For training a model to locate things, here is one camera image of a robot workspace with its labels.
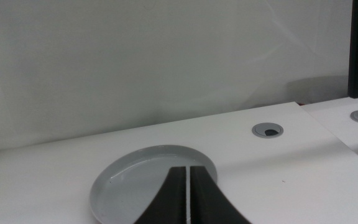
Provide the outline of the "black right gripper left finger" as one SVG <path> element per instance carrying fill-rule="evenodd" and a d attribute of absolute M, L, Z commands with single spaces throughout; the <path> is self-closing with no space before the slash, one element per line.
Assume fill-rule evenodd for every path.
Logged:
<path fill-rule="evenodd" d="M 186 168 L 171 167 L 168 174 L 135 224 L 186 223 Z"/>

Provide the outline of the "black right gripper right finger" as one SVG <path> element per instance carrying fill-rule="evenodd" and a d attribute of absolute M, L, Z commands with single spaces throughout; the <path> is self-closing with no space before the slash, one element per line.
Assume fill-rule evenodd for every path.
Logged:
<path fill-rule="evenodd" d="M 190 167 L 190 216 L 191 222 L 197 224 L 251 224 L 203 166 Z"/>

